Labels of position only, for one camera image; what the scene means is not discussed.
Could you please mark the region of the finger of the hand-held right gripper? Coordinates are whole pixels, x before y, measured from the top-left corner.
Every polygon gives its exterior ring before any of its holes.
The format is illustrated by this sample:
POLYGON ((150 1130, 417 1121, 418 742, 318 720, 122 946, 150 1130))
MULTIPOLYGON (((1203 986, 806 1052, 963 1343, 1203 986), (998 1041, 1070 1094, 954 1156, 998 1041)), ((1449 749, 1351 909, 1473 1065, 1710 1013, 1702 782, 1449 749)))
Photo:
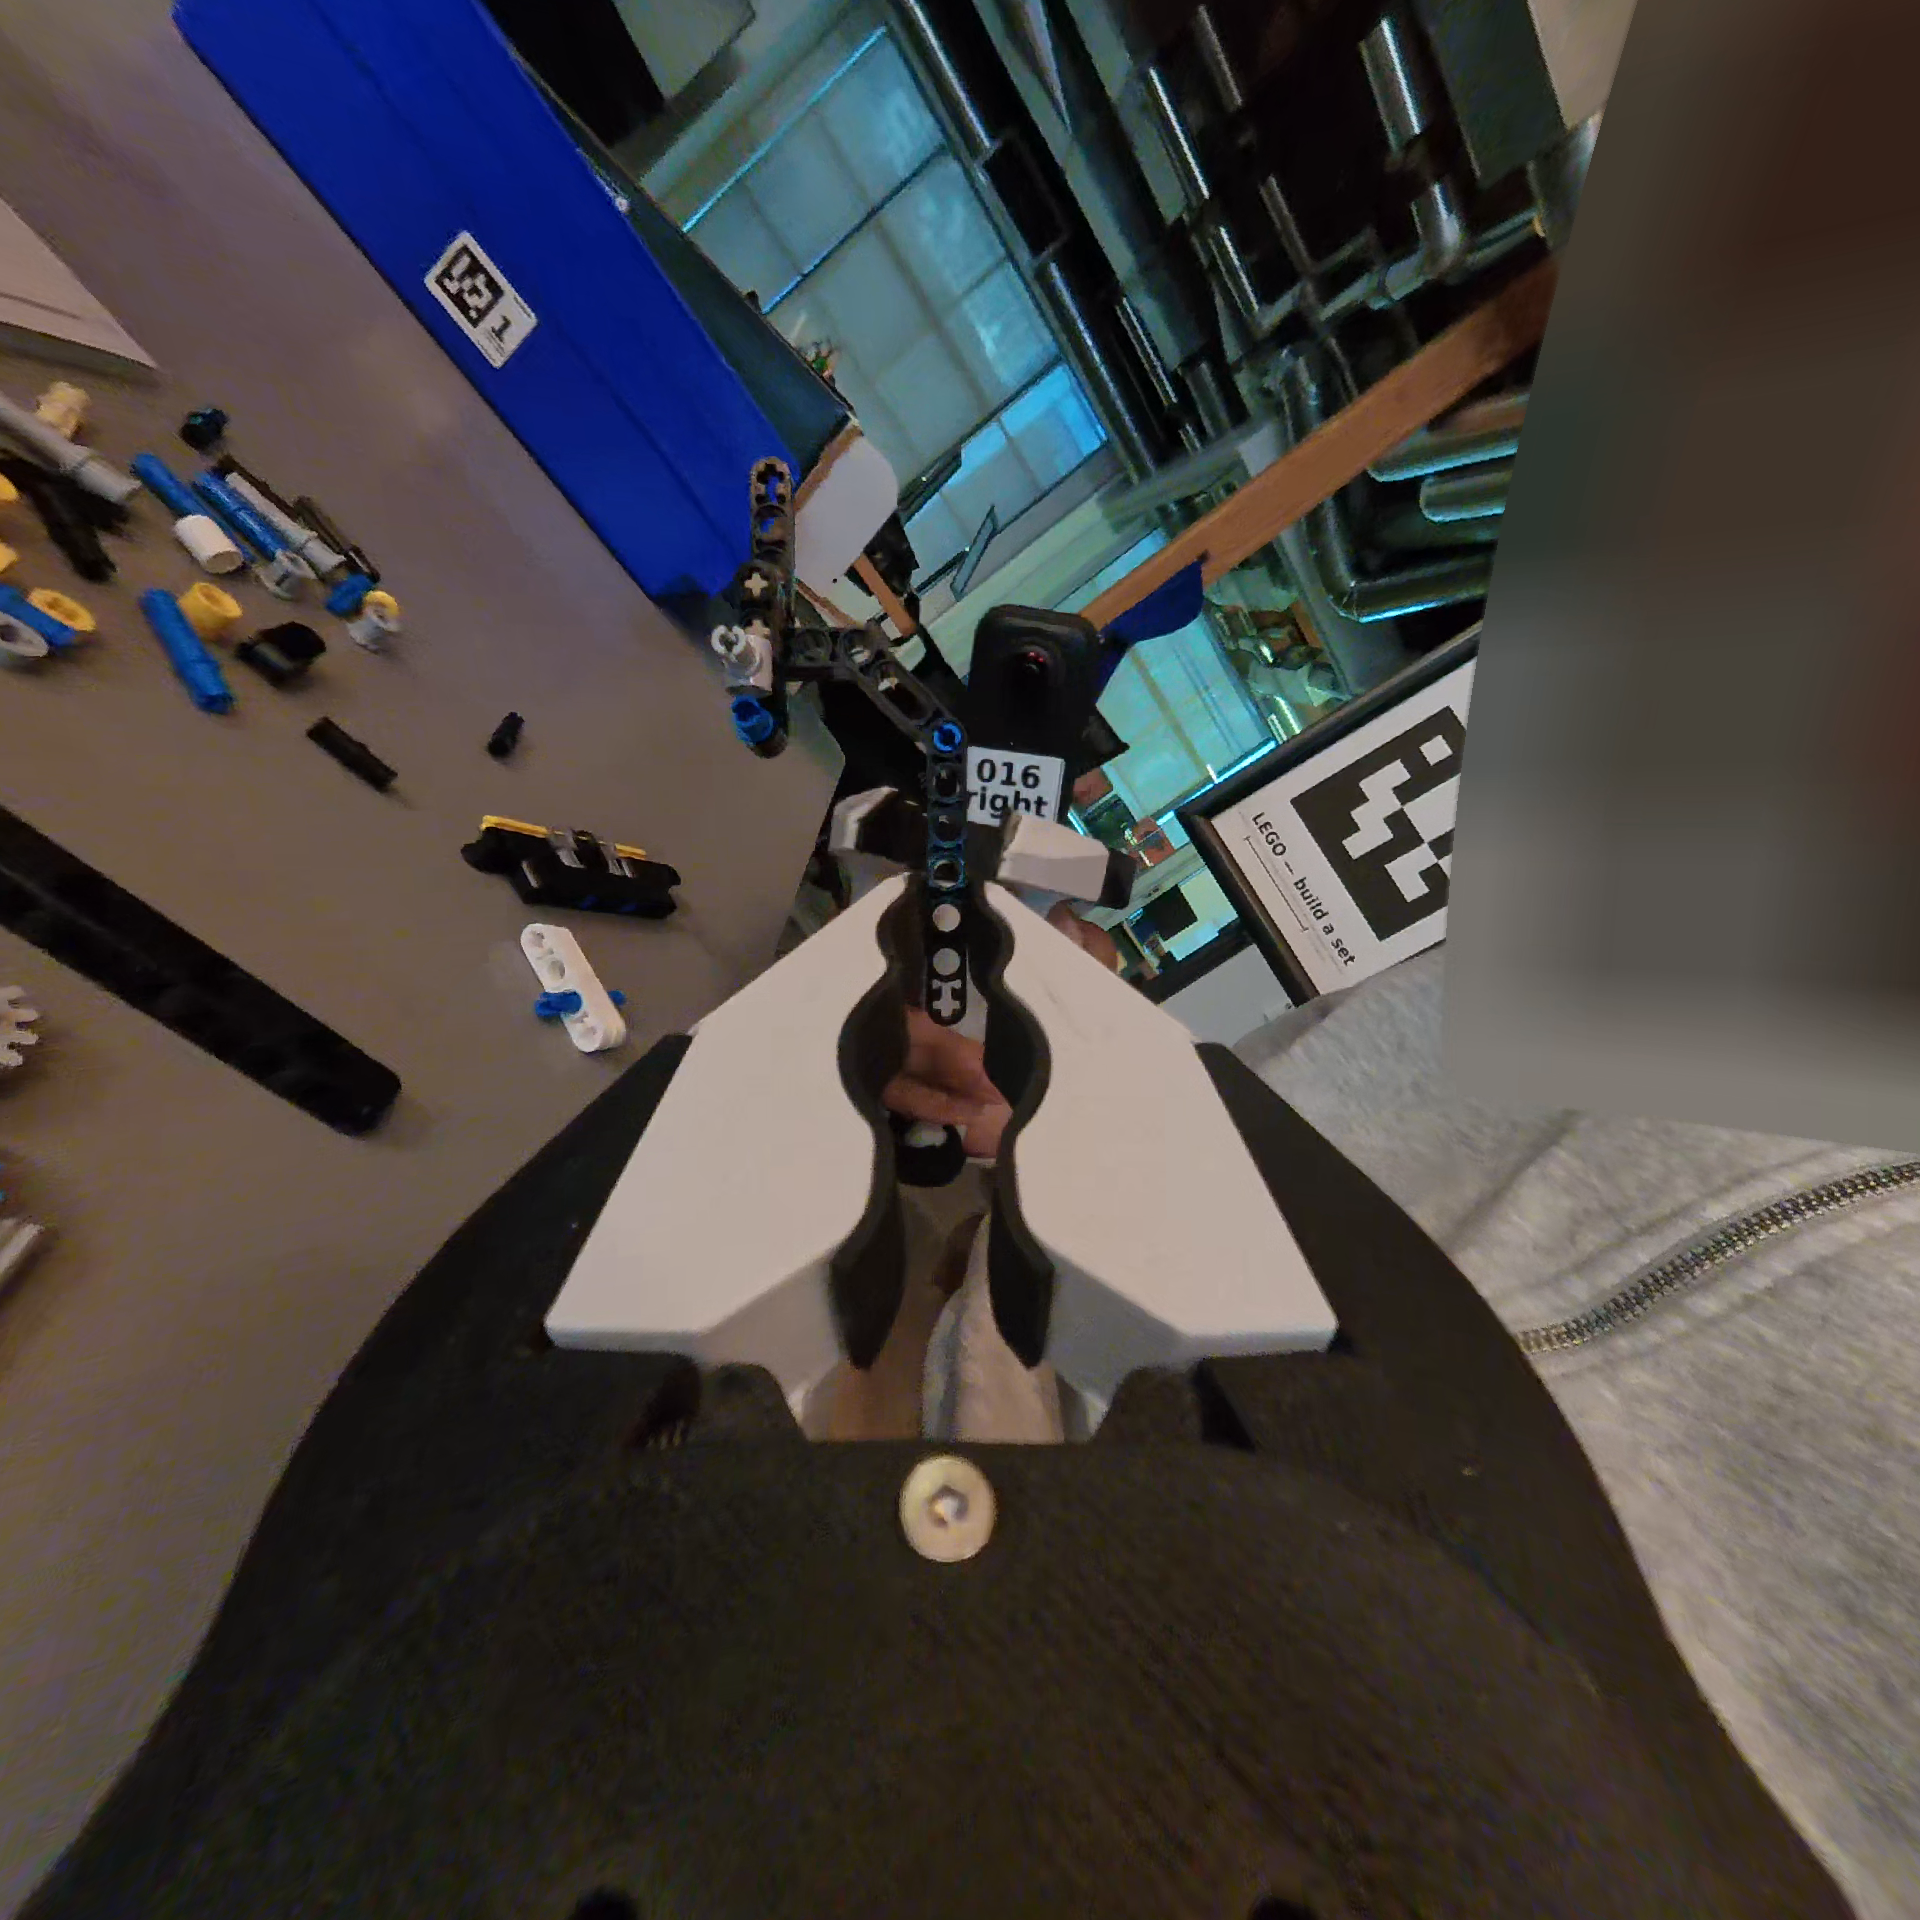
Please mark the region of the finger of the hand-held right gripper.
POLYGON ((839 799, 828 820, 835 900, 854 905, 875 885, 915 865, 915 805, 897 786, 839 799))
POLYGON ((1022 895, 1123 911, 1136 892, 1136 858, 1050 817, 1008 817, 999 829, 998 882, 1022 895))

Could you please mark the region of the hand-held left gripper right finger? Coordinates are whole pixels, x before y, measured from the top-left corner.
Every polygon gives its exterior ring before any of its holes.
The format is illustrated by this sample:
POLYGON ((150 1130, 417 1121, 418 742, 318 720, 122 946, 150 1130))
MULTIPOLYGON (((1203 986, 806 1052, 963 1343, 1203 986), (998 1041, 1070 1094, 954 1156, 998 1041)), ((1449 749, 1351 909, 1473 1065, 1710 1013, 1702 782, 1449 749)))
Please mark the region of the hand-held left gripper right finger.
POLYGON ((990 1217, 1024 1364, 1322 1352, 1338 1330, 1191 1033, 999 882, 977 892, 984 1062, 1010 1103, 990 1217))

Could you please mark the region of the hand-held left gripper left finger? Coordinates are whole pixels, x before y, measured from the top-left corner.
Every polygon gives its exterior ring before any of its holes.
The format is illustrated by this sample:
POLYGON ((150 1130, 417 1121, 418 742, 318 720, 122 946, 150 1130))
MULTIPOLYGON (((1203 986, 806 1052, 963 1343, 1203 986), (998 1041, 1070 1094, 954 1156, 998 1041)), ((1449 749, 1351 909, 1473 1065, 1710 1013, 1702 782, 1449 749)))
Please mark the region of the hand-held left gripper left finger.
POLYGON ((545 1316, 566 1351, 833 1369, 830 1260, 874 1192, 875 1142, 839 1070, 886 980, 875 885, 698 1021, 545 1316))

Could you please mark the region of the black lego beam assembly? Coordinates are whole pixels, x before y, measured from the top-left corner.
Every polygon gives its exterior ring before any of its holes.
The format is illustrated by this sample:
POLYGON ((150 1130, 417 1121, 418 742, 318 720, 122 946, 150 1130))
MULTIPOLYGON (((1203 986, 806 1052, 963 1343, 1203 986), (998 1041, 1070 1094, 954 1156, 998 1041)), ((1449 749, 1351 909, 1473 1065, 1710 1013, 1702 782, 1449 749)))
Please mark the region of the black lego beam assembly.
POLYGON ((729 600, 737 615, 712 628, 732 727, 758 756, 777 756, 788 741, 788 694, 836 685, 855 689, 920 752, 920 1004, 936 1026, 954 1033, 975 1013, 969 736, 897 657, 880 625, 810 625, 798 615, 796 482, 777 455, 751 466, 748 497, 751 554, 735 576, 729 600))

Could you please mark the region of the long black lego beam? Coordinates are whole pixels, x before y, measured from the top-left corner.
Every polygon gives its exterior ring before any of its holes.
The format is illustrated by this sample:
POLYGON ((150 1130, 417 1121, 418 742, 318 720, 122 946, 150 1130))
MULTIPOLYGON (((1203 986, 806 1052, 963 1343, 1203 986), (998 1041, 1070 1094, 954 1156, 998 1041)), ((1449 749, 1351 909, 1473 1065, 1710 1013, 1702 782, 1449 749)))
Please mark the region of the long black lego beam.
POLYGON ((394 1066, 9 807, 2 812, 2 924, 343 1136, 371 1136, 401 1100, 394 1066))

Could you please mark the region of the grey black lego axle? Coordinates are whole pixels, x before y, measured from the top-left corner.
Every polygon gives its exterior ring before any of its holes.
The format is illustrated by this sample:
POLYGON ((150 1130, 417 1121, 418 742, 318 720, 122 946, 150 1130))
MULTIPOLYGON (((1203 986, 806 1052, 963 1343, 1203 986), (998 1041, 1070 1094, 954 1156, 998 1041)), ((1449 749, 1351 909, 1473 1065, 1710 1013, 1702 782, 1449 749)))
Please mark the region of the grey black lego axle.
POLYGON ((214 466, 227 486, 268 521, 282 544, 294 551, 321 580, 362 578, 379 588, 379 574, 366 552, 347 542, 314 505, 295 505, 274 493, 252 468, 224 455, 214 466))

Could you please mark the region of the long blue lego axle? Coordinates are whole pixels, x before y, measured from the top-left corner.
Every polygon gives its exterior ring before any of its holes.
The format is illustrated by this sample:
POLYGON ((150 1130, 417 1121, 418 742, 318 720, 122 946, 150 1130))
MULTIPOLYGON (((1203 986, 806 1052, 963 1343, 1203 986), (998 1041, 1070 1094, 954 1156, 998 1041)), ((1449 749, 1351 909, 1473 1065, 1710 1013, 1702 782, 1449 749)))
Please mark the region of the long blue lego axle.
POLYGON ((222 472, 199 471, 188 480, 188 488, 256 559, 305 561, 300 542, 291 540, 254 501, 238 493, 222 472))

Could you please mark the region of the ridged blue lego axle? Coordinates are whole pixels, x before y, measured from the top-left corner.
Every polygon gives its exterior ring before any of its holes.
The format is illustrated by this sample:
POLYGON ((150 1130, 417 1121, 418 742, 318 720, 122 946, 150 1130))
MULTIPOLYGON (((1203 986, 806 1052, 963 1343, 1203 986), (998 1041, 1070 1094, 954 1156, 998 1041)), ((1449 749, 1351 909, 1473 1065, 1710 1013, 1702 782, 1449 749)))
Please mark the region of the ridged blue lego axle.
POLYGON ((201 713, 230 716, 234 711, 234 688, 179 599, 152 588, 140 592, 136 600, 188 702, 201 713))

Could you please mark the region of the person's right hand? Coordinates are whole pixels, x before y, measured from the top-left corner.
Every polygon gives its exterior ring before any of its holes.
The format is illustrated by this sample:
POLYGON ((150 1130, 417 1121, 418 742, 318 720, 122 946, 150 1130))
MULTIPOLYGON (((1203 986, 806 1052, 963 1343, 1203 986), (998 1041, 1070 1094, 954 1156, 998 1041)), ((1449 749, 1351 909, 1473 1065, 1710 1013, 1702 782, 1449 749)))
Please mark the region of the person's right hand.
POLYGON ((1024 1093, 1039 1081, 1033 1048, 1017 1062, 1015 1100, 1008 1100, 993 1076, 990 1052, 959 1026, 936 1023, 920 1006, 904 1013, 906 1054, 897 1076, 882 1093, 892 1116, 908 1121, 952 1126, 961 1133, 972 1161, 998 1161, 1002 1136, 1024 1093))

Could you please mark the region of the white board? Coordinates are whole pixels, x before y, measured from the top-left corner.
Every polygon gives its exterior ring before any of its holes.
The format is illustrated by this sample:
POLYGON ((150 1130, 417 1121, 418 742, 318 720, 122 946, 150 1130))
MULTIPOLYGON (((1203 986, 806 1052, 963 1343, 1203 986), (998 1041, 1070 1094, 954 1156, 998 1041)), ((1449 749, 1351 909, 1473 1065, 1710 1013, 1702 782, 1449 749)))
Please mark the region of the white board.
POLYGON ((796 567, 817 592, 839 583, 897 513, 899 480, 887 455, 848 421, 796 490, 796 567))

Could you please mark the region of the wooden ceiling beam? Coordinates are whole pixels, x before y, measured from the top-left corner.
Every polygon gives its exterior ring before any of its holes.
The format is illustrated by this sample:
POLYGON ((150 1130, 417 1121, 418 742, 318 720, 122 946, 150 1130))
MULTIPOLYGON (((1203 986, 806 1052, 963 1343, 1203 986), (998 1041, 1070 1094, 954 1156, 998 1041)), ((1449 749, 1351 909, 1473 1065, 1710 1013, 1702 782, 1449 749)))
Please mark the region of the wooden ceiling beam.
POLYGON ((1535 349, 1547 329, 1558 279, 1559 263, 1550 256, 1507 282, 1096 597, 1083 617, 1110 628, 1183 570, 1201 567, 1201 583, 1211 585, 1274 544, 1385 453, 1535 349))

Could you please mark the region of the metal ceiling pipes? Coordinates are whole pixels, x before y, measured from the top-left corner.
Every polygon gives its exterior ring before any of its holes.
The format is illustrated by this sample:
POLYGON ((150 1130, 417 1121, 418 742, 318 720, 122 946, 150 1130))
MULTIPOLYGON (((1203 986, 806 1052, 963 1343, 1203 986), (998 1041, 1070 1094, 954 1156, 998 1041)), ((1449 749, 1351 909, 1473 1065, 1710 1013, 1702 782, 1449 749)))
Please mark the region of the metal ceiling pipes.
MULTIPOLYGON (((1564 247, 1599 109, 1552 5, 887 5, 969 185, 1176 536, 1564 247)), ((1231 576, 1348 668, 1468 625, 1546 338, 1231 576)))

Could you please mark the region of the grey zip hoodie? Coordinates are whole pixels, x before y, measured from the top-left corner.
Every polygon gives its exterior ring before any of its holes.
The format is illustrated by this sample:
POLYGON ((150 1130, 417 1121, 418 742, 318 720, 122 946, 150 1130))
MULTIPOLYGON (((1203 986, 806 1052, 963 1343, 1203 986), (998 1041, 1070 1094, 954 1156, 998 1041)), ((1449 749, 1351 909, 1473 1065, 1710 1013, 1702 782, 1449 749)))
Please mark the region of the grey zip hoodie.
POLYGON ((1486 1106, 1441 1026, 1428 951, 1234 1054, 1521 1338, 1744 1757, 1858 1914, 1915 1914, 1915 1152, 1486 1106))

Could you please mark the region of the blue storage box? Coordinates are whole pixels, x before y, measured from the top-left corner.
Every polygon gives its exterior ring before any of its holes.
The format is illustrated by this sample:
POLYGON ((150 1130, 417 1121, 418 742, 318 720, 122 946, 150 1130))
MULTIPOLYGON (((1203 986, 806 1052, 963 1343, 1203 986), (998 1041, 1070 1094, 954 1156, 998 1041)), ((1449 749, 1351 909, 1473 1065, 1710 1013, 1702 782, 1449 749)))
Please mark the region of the blue storage box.
POLYGON ((194 1, 185 45, 658 602, 732 588, 751 471, 848 407, 596 154, 482 5, 194 1))

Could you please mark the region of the white paper sheet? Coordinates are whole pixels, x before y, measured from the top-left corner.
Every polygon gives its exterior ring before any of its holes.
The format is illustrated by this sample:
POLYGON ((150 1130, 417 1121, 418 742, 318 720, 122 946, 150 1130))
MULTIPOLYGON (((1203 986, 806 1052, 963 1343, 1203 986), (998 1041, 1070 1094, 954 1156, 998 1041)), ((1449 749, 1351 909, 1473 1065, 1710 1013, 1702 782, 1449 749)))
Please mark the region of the white paper sheet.
POLYGON ((2 334, 6 348, 50 364, 158 375, 154 356, 7 201, 2 334))

